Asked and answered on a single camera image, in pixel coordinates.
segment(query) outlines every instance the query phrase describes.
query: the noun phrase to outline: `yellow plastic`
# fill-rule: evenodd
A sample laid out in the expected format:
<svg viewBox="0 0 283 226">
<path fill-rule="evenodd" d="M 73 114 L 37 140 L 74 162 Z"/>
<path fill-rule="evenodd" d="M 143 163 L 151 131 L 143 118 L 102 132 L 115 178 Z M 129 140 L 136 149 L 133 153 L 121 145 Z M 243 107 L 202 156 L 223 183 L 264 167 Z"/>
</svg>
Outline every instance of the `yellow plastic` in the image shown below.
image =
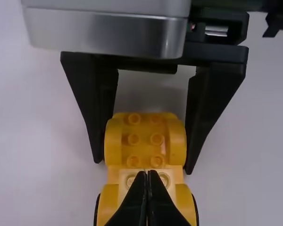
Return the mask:
<svg viewBox="0 0 283 226">
<path fill-rule="evenodd" d="M 108 182 L 100 195 L 97 226 L 112 217 L 142 170 L 158 172 L 178 210 L 196 226 L 193 197 L 183 180 L 185 159 L 185 129 L 174 114 L 115 114 L 106 126 Z"/>
</svg>

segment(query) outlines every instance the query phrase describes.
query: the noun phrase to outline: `white surface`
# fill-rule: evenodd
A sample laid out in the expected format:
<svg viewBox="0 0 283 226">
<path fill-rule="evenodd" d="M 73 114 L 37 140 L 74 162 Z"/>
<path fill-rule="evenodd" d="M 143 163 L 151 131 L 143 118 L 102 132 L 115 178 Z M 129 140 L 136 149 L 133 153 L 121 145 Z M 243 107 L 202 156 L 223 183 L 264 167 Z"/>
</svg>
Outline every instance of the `white surface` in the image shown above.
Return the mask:
<svg viewBox="0 0 283 226">
<path fill-rule="evenodd" d="M 265 28 L 252 14 L 247 78 L 186 177 L 201 226 L 283 225 L 283 32 L 262 39 Z M 121 72 L 116 111 L 183 118 L 193 74 Z M 91 226 L 105 181 L 59 53 L 30 47 L 20 6 L 1 0 L 0 226 Z"/>
</svg>

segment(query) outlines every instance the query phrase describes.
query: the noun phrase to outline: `black tire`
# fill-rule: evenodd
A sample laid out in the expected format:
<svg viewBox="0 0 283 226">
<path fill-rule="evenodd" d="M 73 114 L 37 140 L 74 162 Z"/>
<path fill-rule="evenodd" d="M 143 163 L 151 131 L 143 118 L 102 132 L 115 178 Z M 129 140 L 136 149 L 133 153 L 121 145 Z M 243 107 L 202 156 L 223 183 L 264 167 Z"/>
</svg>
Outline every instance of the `black tire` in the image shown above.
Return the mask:
<svg viewBox="0 0 283 226">
<path fill-rule="evenodd" d="M 97 224 L 99 202 L 100 202 L 100 194 L 98 195 L 98 198 L 96 199 L 96 203 L 95 203 L 93 226 L 96 226 L 96 224 Z"/>
<path fill-rule="evenodd" d="M 199 226 L 199 215 L 198 215 L 198 209 L 197 209 L 197 204 L 194 195 L 192 194 L 193 201 L 194 201 L 194 206 L 195 206 L 195 213 L 196 213 L 196 226 Z"/>
</svg>

